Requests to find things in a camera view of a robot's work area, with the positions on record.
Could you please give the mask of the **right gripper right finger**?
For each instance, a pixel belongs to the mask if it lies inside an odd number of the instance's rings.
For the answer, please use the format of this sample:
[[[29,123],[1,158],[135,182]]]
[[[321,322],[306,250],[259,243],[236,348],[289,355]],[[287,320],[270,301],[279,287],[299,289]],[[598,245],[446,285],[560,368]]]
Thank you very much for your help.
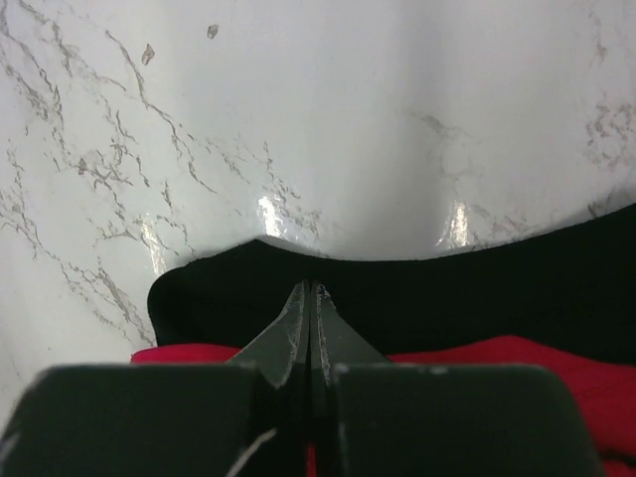
[[[599,476],[564,382],[521,364],[395,364],[314,283],[310,354],[320,476]]]

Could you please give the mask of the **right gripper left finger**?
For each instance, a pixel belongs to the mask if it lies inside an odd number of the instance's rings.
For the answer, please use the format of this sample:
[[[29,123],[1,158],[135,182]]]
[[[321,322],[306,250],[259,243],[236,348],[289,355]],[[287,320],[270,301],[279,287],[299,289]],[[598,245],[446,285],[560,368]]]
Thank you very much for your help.
[[[223,364],[42,372],[1,437],[5,476],[302,476],[309,286]]]

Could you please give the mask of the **red t shirt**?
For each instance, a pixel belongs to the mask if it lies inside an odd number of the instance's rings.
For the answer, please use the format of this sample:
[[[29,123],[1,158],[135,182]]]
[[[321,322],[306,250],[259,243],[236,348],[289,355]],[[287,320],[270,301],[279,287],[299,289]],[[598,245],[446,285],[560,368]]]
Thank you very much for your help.
[[[316,434],[309,332],[308,325],[301,425],[302,432],[313,428]],[[158,346],[135,353],[132,361],[152,365],[223,364],[246,346],[233,354],[217,344]],[[635,472],[635,370],[631,366],[597,362],[515,336],[442,351],[383,355],[395,364],[521,364],[544,368],[562,380],[573,396],[601,459],[603,472],[599,476],[631,476]],[[315,434],[311,442],[314,460]]]

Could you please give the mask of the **black t shirt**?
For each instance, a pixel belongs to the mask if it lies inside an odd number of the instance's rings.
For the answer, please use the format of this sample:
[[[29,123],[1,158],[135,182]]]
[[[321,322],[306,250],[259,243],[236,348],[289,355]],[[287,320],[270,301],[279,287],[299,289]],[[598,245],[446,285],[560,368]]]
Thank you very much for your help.
[[[160,276],[148,314],[159,345],[242,347],[318,282],[384,354],[504,335],[601,362],[635,361],[635,210],[543,236],[429,260],[352,261],[254,239]]]

